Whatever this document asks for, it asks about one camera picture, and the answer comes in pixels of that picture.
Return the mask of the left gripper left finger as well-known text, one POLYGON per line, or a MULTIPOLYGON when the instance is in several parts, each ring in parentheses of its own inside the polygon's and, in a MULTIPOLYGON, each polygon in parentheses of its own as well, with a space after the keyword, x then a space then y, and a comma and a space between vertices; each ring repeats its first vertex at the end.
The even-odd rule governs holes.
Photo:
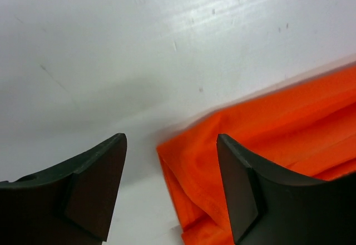
POLYGON ((118 133, 52 167, 2 181, 1 243, 106 242, 126 152, 127 138, 118 133))

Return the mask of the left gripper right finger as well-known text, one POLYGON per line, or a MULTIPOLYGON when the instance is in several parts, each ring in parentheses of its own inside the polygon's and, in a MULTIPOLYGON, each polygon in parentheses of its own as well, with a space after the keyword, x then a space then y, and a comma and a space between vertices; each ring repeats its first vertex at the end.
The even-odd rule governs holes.
POLYGON ((235 244, 354 244, 355 174, 324 181, 286 169, 227 134, 217 153, 235 244))

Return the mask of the orange t shirt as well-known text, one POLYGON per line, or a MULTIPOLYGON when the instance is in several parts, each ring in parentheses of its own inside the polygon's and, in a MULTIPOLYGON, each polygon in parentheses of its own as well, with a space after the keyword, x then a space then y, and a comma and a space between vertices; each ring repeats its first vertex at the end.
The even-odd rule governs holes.
POLYGON ((355 171, 355 67, 236 104, 157 146, 185 244, 232 244, 216 140, 298 173, 331 180, 355 171))

